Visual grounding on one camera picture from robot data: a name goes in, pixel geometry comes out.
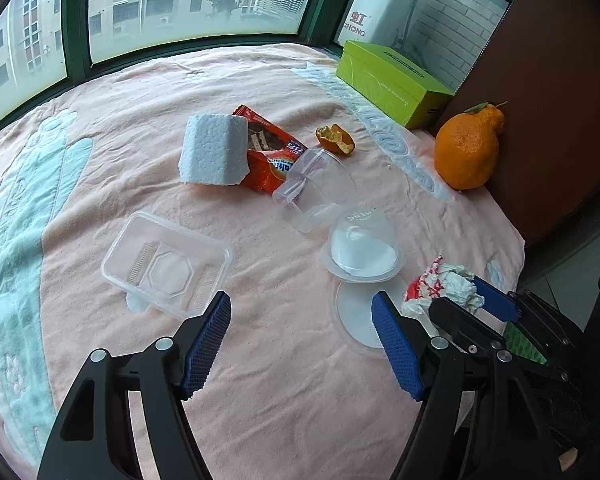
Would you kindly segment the red white paper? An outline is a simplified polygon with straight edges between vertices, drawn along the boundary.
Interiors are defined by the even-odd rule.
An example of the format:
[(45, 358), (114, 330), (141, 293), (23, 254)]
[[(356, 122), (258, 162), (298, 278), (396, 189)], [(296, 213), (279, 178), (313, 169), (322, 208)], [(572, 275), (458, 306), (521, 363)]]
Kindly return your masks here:
[(432, 302), (448, 298), (470, 314), (475, 314), (486, 302), (478, 293), (475, 278), (475, 274), (461, 264), (444, 263), (439, 256), (407, 286), (398, 311), (402, 316), (419, 322), (430, 338), (437, 337), (440, 333), (429, 316)]

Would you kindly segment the clear dome lid cup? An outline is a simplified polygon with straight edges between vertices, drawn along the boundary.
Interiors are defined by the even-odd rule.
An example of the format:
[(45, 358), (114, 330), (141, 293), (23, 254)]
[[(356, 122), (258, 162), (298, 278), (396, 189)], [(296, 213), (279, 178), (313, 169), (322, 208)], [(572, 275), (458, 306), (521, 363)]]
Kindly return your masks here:
[(404, 267), (396, 224), (378, 209), (350, 209), (332, 222), (321, 248), (325, 269), (349, 283), (389, 281)]

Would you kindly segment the clear plastic cup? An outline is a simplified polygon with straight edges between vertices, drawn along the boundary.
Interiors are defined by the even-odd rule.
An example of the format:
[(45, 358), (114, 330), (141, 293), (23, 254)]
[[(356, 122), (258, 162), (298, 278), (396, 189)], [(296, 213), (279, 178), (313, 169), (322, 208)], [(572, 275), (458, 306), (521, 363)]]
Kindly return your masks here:
[(334, 221), (357, 197), (350, 172), (324, 148), (308, 148), (272, 194), (282, 218), (302, 234)]

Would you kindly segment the orange peel piece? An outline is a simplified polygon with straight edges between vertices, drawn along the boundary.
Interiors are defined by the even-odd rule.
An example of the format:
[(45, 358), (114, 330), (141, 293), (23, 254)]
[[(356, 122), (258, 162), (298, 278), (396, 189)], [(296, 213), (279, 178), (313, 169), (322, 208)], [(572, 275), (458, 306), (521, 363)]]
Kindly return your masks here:
[(340, 127), (340, 125), (332, 124), (315, 130), (317, 142), (329, 153), (350, 156), (355, 150), (355, 143), (352, 136)]

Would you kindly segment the red snack wrapper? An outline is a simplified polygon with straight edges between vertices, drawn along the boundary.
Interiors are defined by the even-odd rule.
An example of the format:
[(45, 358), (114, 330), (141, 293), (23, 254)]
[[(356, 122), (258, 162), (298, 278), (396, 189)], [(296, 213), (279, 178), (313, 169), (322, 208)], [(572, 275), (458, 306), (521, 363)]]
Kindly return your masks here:
[(272, 195), (286, 181), (306, 146), (248, 106), (238, 106), (233, 114), (248, 122), (249, 172), (240, 185)]

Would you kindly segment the white styrofoam block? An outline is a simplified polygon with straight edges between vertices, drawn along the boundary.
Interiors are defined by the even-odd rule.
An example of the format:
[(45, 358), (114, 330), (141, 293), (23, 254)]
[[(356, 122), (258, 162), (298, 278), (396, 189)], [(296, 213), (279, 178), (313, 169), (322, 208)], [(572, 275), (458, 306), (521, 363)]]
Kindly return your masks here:
[(181, 181), (238, 185), (247, 174), (248, 122), (225, 114), (189, 116), (178, 161)]

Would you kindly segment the green perforated trash basket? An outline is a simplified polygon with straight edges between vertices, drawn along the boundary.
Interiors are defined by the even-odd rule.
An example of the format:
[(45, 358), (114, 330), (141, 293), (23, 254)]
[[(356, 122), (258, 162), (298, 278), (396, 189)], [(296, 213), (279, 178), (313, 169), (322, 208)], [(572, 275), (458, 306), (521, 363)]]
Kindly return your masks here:
[(546, 363), (544, 356), (513, 323), (508, 322), (506, 324), (504, 338), (508, 350), (515, 356), (520, 356), (521, 358), (542, 365)]

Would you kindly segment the large orange citrus fruit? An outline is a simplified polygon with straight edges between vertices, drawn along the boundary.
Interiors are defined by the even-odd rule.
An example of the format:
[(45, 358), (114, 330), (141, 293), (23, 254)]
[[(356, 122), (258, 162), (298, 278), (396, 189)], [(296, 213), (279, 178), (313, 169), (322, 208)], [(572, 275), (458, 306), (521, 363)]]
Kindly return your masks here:
[(483, 102), (451, 117), (434, 142), (434, 169), (457, 191), (480, 188), (498, 163), (498, 137), (504, 131), (503, 103)]

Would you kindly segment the clear rectangular plastic tray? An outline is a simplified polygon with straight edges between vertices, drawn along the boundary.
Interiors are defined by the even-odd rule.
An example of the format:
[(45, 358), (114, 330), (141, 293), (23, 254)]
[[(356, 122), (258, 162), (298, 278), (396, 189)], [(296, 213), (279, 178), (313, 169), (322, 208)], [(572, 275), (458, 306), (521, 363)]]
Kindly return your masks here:
[(233, 259), (229, 244), (137, 211), (125, 220), (100, 273), (126, 293), (130, 310), (154, 307), (185, 320), (204, 313)]

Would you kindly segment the green cardboard box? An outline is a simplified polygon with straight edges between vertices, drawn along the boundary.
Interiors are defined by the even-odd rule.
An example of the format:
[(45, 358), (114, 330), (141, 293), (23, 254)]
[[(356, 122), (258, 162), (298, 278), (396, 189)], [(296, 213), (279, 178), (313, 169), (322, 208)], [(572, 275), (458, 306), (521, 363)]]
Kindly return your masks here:
[(454, 92), (395, 50), (348, 40), (336, 75), (387, 116), (407, 128), (426, 128)]

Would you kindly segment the green window frame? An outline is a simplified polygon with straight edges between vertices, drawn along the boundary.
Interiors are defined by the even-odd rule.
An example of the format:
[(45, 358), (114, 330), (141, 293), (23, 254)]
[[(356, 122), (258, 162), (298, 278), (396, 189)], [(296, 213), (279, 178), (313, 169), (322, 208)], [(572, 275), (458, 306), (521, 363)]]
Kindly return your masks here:
[(242, 44), (388, 44), (454, 89), (513, 1), (0, 0), (0, 130), (123, 67)]

